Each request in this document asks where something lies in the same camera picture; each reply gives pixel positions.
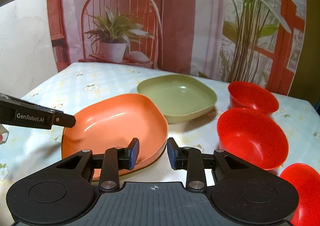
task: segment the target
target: black circular cover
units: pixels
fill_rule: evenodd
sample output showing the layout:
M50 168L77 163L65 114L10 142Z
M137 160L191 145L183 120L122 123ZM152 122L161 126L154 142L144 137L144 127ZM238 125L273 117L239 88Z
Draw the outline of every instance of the black circular cover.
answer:
M287 181L221 179L211 193L217 209L237 222L270 225L291 218L298 205L296 189Z
M44 182L24 178L7 193L14 220L32 225L55 225L70 221L88 210L95 198L92 186L83 180L57 179Z

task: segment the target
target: floral tablecloth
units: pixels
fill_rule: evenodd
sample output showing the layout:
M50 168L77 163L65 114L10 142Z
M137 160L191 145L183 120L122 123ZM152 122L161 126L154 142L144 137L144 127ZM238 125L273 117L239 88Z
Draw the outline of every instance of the floral tablecloth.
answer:
M74 63L51 77L24 100L75 114L79 110L112 96L136 93L137 84L145 79L168 74L164 71L105 63ZM179 146L192 146L203 153L218 148L217 120L228 109L228 84L197 78L218 95L213 112L193 121L169 125L169 137ZM284 168L292 163L306 163L320 172L320 117L312 105L303 100L276 95L280 109L272 118L280 125L289 142L289 155ZM5 203L9 187L19 179L61 159L62 127L51 130L5 125L9 138L0 145L0 225L13 223ZM208 185L214 184L210 170ZM186 171L174 171L166 154L149 167L121 177L124 181L182 181Z

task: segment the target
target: wooden cabinet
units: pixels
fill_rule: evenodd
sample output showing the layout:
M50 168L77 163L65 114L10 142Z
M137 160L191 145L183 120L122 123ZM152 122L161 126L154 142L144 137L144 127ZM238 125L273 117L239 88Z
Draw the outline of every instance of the wooden cabinet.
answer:
M47 0L48 21L58 72L70 65L69 47L63 18L62 0Z

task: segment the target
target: metal screw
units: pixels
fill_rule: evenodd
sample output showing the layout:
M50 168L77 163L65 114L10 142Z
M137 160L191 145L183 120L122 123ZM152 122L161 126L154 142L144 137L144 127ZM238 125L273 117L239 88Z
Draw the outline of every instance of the metal screw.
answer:
M191 181L189 186L193 189L201 189L204 187L204 183L201 181Z
M112 188L115 188L116 186L117 186L117 183L113 181L104 181L101 183L101 187L104 189L112 189Z

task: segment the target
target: orange plate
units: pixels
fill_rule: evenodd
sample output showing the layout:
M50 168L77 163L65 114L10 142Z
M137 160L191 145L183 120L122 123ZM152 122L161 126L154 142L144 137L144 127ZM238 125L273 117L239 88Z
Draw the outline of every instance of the orange plate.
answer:
M144 168L160 157L168 136L168 123L155 104L141 94L122 94L79 111L73 128L65 128L61 155L66 158L82 149L103 154L113 147L126 147L133 138L140 141L134 170ZM119 174L132 171L121 170ZM96 169L93 179L98 180Z

